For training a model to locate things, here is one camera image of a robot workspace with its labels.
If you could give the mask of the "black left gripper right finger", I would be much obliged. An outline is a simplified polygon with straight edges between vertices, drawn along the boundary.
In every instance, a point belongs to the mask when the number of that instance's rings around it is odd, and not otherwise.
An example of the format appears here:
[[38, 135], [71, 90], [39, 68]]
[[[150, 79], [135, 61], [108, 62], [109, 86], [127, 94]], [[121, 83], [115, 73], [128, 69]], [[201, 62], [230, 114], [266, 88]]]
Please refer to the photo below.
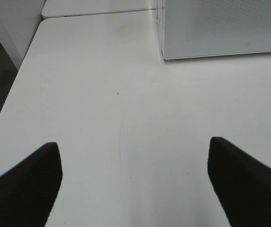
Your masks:
[[271, 227], [271, 168], [222, 137], [210, 140], [208, 176], [232, 227]]

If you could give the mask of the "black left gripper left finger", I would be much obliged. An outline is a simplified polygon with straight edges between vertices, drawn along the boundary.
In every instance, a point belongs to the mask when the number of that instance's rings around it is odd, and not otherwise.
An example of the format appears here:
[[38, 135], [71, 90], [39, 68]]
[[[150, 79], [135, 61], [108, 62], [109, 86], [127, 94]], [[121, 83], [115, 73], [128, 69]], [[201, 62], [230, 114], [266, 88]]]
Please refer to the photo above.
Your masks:
[[0, 227], [45, 226], [63, 177], [57, 143], [42, 145], [0, 176]]

